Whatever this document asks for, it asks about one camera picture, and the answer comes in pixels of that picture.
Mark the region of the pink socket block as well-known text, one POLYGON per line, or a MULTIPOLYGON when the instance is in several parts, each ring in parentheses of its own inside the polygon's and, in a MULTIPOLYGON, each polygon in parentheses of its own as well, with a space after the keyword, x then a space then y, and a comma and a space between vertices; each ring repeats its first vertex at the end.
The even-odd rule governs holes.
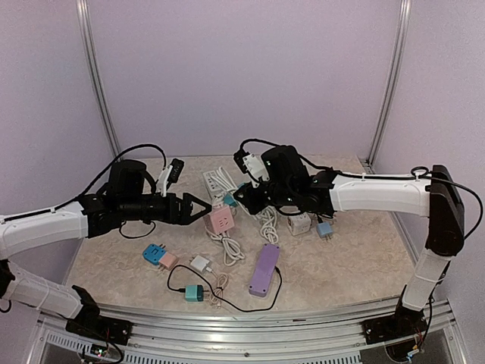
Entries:
POLYGON ((208 231, 216 235, 228 232, 235 226, 229 206, 212 209, 203 219, 208 231))

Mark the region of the white usb charger plug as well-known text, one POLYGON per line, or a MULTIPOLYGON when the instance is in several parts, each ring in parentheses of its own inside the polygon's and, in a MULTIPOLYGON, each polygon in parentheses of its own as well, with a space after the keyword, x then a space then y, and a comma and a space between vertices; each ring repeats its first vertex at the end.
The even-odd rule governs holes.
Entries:
POLYGON ((197 255, 190 261, 190 267, 198 273, 204 273, 211 271, 211 261, 204 256, 197 255))

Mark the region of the pink plug adapter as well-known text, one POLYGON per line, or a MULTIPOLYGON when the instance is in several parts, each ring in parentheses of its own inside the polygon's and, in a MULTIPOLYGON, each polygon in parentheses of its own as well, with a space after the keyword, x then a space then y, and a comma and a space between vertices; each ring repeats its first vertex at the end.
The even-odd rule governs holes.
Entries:
POLYGON ((163 270, 171 271, 174 266, 179 262, 179 258, 173 253, 165 253, 159 260, 158 266, 163 270))

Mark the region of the white cube socket with sticker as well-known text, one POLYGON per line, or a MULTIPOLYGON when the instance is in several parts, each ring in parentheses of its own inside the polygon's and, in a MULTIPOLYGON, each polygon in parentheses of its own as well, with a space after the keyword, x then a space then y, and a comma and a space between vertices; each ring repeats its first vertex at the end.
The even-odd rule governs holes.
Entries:
POLYGON ((287 227, 293 236, 305 234, 311 229, 311 218, 308 214, 288 216, 286 218, 287 227))

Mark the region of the purple rectangular power block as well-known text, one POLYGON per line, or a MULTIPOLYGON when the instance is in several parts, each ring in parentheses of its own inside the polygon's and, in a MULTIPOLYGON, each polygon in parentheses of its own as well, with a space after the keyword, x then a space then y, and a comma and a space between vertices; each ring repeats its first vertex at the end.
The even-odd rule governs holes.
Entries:
POLYGON ((280 247, 266 243, 255 264, 252 278, 249 282, 249 293, 256 297, 266 297, 280 255, 280 247))

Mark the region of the light blue plug adapter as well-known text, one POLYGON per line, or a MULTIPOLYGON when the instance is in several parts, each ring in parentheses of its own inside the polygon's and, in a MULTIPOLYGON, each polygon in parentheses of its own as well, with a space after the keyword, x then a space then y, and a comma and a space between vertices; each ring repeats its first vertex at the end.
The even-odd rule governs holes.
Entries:
POLYGON ((316 231, 321 239, 329 240, 333 236, 333 228, 328 221, 318 222, 316 231))

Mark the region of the teal rectangular power block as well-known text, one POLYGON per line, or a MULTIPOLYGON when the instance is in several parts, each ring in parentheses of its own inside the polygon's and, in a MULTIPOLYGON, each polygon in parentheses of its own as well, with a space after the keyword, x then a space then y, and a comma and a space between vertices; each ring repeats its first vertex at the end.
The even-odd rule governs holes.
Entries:
POLYGON ((223 197, 223 202, 231 207, 236 208, 238 206, 237 201, 233 198, 232 194, 226 192, 223 197))

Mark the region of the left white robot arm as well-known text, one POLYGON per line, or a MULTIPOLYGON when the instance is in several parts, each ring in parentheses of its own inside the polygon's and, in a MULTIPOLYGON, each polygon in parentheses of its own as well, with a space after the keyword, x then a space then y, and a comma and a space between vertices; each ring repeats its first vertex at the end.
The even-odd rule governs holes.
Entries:
POLYGON ((62 207, 1 217, 1 298, 74 320, 90 337, 106 329, 100 309, 86 289, 56 284, 10 258, 29 249, 65 240, 105 235, 128 221, 186 226, 211 212, 211 204, 190 193, 177 196, 183 161, 175 158, 157 179, 145 163, 122 160, 108 167, 108 181, 97 192, 81 193, 62 207))

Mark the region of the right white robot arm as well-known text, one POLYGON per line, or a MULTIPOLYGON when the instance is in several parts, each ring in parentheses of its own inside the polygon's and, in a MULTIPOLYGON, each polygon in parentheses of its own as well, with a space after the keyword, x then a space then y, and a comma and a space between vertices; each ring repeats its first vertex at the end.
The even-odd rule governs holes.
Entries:
POLYGON ((392 335, 406 335, 417 324, 416 312, 423 310, 469 236, 458 193, 467 188, 454 182, 443 165, 416 167, 409 174, 352 174, 313 165, 294 146, 269 146, 260 157, 243 147, 233 155, 241 172, 251 179, 234 198, 251 215, 271 206, 278 212, 293 207, 297 215, 379 211, 427 218, 428 235, 415 273, 402 292, 397 313, 387 321, 392 335))

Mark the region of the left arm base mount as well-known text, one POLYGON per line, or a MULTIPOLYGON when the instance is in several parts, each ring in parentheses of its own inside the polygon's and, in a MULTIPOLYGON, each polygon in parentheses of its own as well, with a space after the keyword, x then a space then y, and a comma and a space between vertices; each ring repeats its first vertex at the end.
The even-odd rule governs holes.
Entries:
POLYGON ((80 296, 82 307, 74 318, 67 319, 66 330, 83 337, 126 346, 133 323, 101 315, 98 304, 87 290, 77 285, 73 285, 72 288, 80 296))

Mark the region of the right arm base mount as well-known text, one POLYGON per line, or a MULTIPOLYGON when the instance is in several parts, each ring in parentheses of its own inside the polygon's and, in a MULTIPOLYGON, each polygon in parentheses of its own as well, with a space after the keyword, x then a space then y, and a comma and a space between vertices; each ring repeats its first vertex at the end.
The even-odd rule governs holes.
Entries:
POLYGON ((424 310, 418 311, 403 306, 399 299, 394 313, 377 318, 370 318, 361 323, 366 344, 377 344, 424 332, 427 323, 424 310))

